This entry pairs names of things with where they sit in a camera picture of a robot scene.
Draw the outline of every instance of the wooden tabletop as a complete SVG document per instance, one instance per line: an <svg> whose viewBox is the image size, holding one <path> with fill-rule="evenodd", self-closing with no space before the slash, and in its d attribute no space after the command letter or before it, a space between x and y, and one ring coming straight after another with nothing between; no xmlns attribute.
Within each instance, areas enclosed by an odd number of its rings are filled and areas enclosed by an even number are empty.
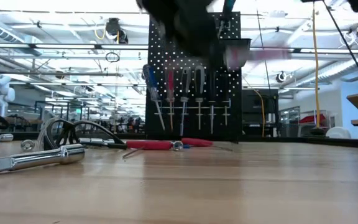
<svg viewBox="0 0 358 224"><path fill-rule="evenodd" d="M0 174L0 223L358 223L358 149L216 144Z"/></svg>

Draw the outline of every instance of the wall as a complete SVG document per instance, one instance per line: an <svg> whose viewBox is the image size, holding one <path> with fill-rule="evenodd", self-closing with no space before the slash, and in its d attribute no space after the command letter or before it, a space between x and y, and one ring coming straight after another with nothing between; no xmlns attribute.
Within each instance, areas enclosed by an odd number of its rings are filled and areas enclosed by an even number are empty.
<svg viewBox="0 0 358 224"><path fill-rule="evenodd" d="M35 101L45 100L45 93L37 90L28 90L21 86L14 86L16 97L13 103L18 103L27 106L34 106Z"/></svg>
<svg viewBox="0 0 358 224"><path fill-rule="evenodd" d="M343 127L350 131L353 139L358 139L358 127L353 126L351 123L352 120L358 119L358 109L346 98L354 94L358 94L358 81L352 83L342 82L341 101Z"/></svg>
<svg viewBox="0 0 358 224"><path fill-rule="evenodd" d="M333 82L332 85L321 85L319 90L320 110L328 110L331 116L335 117L335 126L342 126L342 106L341 106L341 82ZM279 100L279 110L299 106L301 113L305 111L313 111L316 109L316 100L314 91L299 91L293 100Z"/></svg>

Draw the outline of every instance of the white robot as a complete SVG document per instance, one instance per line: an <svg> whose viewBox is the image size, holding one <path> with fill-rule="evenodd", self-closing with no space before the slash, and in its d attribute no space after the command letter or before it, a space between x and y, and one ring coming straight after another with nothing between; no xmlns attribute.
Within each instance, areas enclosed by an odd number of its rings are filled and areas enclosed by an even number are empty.
<svg viewBox="0 0 358 224"><path fill-rule="evenodd" d="M5 117L8 102L15 100L15 90L9 87L11 78L7 75L0 75L0 116Z"/></svg>

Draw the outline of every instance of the pegboard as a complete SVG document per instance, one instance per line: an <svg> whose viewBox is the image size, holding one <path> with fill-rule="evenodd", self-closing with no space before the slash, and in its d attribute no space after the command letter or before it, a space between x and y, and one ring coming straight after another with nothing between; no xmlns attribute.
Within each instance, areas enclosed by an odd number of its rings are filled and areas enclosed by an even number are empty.
<svg viewBox="0 0 358 224"><path fill-rule="evenodd" d="M216 30L219 30L220 13L212 13L215 18ZM221 32L219 39L236 40L241 38L241 18L239 12L233 12L230 29L224 29ZM234 139L236 136L242 134L242 112L241 112L241 89L242 77L241 68L220 68L211 71L204 61L200 58L193 57L185 51L179 49L173 42L165 42L161 36L158 26L150 20L149 30L149 55L148 63L154 71L155 79L157 81L159 105L162 112L162 117L165 123L165 131L157 113L155 103L150 100L150 94L147 93L146 98L146 133L148 135L180 135L182 102L180 98L184 92L184 80L182 80L182 71L184 68L190 67L191 74L195 74L195 68L198 65L203 66L205 73L204 90L202 92L203 102L201 103L201 130L198 126L198 103L196 102L197 91L200 90L200 76L196 74L196 85L192 78L188 92L187 110L184 119L183 136L202 138L203 136L211 137L211 111L210 111L210 82L211 74L215 72L215 94L214 97L214 131L212 136L219 136L229 139ZM170 126L170 104L166 100L166 73L173 72L174 81L174 97L173 103L173 131ZM225 124L225 116L227 116L227 125Z"/></svg>

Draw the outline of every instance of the ceiling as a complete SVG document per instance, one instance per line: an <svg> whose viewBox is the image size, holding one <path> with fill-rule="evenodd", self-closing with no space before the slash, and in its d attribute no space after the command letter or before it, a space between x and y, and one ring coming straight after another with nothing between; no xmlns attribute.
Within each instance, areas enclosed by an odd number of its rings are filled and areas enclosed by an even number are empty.
<svg viewBox="0 0 358 224"><path fill-rule="evenodd" d="M221 11L223 2L223 0L215 1L208 10ZM348 3L344 1L333 1L333 3L327 1L327 3L332 5L333 15L342 31L357 28L358 14L351 11ZM316 7L319 12L316 16L318 48L345 49L322 3L317 2ZM241 12L242 38L252 39L251 47L261 47L262 38L264 47L313 48L310 23L312 4L304 4L297 0L241 0L236 2L233 11ZM95 35L96 32L99 37L102 36L104 23L111 17L120 18L120 25L126 31L130 44L148 44L149 15L139 11L135 0L93 0L91 4L78 4L78 1L74 0L0 0L0 25L4 26L8 32L19 35L23 38L23 42L27 43L112 44L112 40L106 37L100 40ZM259 35L259 23L262 36ZM351 47L358 49L358 39L354 37L354 33L346 37ZM0 38L0 42L6 42L6 40ZM41 56L33 64L35 57L32 54L16 52L12 49L0 49L0 55L28 68L39 68L37 72L40 74L57 70L104 74L65 77L65 80L43 75L28 77L34 82L144 84L141 79L141 69L147 63L147 50L115 50L114 52L121 58L117 63L109 63L104 59L104 56L111 50L43 49L39 52ZM297 59L269 60L266 63L271 85L279 85L275 81L275 74L281 71L301 79L315 68L314 54L304 54L302 58L294 58ZM323 68L336 61L349 59L351 58L348 55L345 57L327 55L319 60L319 65ZM6 69L28 71L0 59L0 66L2 65ZM267 85L266 66L262 61L248 61L242 69L243 77L251 85ZM107 77L106 73L118 73L119 76ZM73 86L45 87L48 90L74 92ZM97 86L96 93L78 91L78 89L76 91L75 94L81 96L116 98L116 106L125 107L123 111L144 116L144 86L137 88Z"/></svg>

